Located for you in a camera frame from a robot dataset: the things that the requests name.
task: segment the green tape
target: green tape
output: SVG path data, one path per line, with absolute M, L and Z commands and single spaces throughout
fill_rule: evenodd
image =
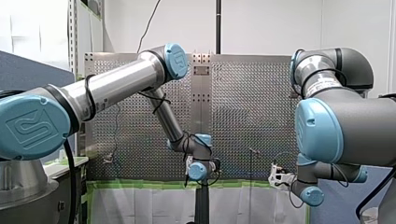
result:
M 311 223 L 311 207 L 306 206 L 305 208 L 305 224 Z

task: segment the pegboard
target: pegboard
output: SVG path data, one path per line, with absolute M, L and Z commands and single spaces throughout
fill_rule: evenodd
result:
M 88 53 L 86 74 L 103 73 L 135 57 Z M 222 161 L 221 178 L 266 179 L 271 161 L 283 151 L 294 156 L 283 155 L 278 162 L 294 171 L 298 99 L 291 97 L 290 57 L 192 54 L 189 60 L 188 75 L 163 90 L 184 130 L 213 135 L 214 154 Z M 184 180 L 183 155 L 166 148 L 165 134 L 148 100 L 134 95 L 118 106 L 119 114 L 115 105 L 87 124 L 88 178 Z M 115 161 L 104 163 L 116 143 Z
M 291 94 L 289 63 L 286 56 L 212 57 L 211 133 L 223 178 L 267 179 L 281 152 L 292 155 L 279 155 L 277 162 L 295 172 L 299 99 Z

